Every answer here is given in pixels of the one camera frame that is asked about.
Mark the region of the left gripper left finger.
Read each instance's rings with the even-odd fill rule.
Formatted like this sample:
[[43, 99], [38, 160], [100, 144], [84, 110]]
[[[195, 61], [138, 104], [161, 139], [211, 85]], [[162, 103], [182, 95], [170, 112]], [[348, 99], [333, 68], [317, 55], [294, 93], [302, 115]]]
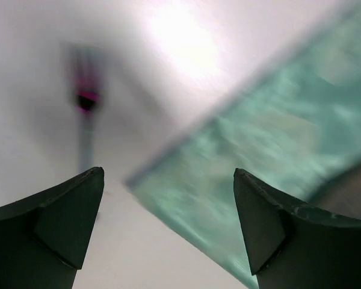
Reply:
[[104, 189], [93, 167], [0, 207], [0, 288], [72, 288]]

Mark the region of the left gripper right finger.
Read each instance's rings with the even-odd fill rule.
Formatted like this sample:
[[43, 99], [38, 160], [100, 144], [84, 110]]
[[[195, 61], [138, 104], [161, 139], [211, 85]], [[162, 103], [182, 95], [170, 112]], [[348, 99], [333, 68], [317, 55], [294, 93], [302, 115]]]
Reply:
[[260, 288], [361, 288], [361, 220], [280, 191], [244, 169], [233, 191]]

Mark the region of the brown ceramic plate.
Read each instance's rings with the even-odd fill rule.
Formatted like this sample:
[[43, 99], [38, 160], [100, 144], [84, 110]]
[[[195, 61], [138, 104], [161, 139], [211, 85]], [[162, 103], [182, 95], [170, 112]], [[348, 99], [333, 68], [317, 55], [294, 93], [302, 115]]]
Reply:
[[361, 160], [323, 182], [308, 202], [332, 213], [361, 220]]

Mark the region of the green satin cloth napkin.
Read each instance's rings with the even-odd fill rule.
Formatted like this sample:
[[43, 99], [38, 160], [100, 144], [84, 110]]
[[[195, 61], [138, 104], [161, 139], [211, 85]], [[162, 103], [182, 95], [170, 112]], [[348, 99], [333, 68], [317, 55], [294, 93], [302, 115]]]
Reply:
[[190, 137], [128, 178], [140, 204], [256, 288], [233, 196], [236, 168], [309, 200], [361, 157], [361, 1]]

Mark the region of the ornate iridescent fork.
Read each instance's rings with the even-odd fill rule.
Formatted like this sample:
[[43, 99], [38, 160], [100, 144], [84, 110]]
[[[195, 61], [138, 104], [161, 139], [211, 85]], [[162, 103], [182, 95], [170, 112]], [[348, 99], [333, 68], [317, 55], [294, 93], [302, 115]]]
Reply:
[[104, 91], [104, 63], [101, 52], [94, 46], [68, 43], [64, 48], [67, 82], [72, 101], [78, 110], [78, 170], [93, 167], [96, 111]]

